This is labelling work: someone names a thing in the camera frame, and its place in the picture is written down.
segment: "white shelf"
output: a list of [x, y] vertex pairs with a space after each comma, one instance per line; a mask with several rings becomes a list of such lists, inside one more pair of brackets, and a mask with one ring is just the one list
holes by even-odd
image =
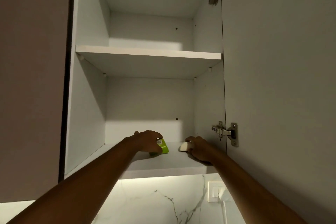
[[192, 79], [222, 60], [221, 53], [77, 45], [76, 52], [109, 76]]
[[[147, 152], [137, 153], [133, 162], [120, 179], [216, 173], [213, 166], [206, 166], [190, 158], [186, 152], [179, 152], [178, 148], [182, 143], [166, 142], [166, 144], [169, 149], [168, 154], [150, 158]], [[65, 178], [86, 166], [112, 147], [113, 145], [111, 144], [104, 144], [76, 168], [66, 174]]]

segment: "person's left arm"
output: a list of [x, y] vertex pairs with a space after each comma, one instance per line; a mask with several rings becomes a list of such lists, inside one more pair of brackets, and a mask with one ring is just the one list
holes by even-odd
[[57, 184], [8, 224], [90, 224], [138, 151], [162, 153], [161, 134], [135, 132]]

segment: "green object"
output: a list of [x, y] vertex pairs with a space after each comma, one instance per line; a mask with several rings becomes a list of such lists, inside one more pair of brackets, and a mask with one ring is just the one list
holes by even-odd
[[[159, 145], [162, 148], [162, 154], [167, 154], [169, 152], [165, 140], [159, 139], [159, 140], [156, 141], [156, 143], [157, 143], [157, 145]], [[157, 153], [156, 152], [150, 152], [149, 155], [150, 156], [155, 156], [155, 155], [157, 155]]]

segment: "white switch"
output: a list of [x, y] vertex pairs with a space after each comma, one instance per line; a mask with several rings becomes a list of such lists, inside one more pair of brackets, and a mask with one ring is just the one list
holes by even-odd
[[218, 202], [221, 188], [226, 188], [224, 182], [208, 182], [208, 202]]

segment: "marble wall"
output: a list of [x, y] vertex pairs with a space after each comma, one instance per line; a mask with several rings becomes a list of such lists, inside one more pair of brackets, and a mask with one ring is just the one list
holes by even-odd
[[[245, 224], [233, 201], [225, 207], [207, 201], [208, 181], [220, 180], [218, 174], [119, 180], [92, 224]], [[32, 202], [0, 204], [0, 224]]]

